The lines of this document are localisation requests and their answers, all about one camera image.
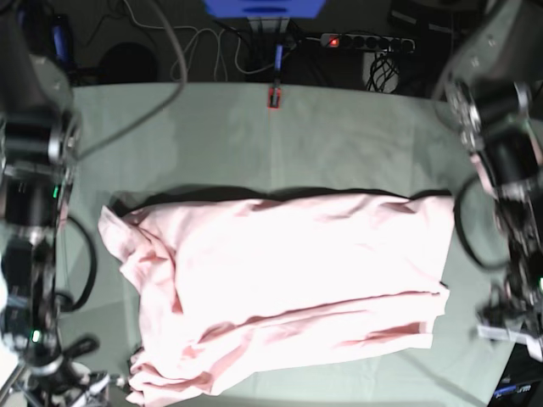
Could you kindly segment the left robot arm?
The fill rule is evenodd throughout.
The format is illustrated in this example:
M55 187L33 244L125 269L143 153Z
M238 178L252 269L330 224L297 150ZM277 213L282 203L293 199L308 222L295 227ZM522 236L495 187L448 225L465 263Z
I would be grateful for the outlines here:
M478 312L478 334L542 358L542 145L530 124L542 79L542 4L491 1L446 63L433 92L454 114L475 180L493 198L509 257Z

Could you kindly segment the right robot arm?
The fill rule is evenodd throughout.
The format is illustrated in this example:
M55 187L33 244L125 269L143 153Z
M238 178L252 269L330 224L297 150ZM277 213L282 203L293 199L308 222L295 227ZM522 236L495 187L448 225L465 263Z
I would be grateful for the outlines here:
M96 351L92 334L63 345L59 318L81 309L98 274L95 243L81 232L89 271L78 298L56 287L59 229L81 222L68 210L81 117L70 83L38 33L38 1L1 4L1 341L17 365L2 399L21 393L29 406L107 406L125 380L78 363Z

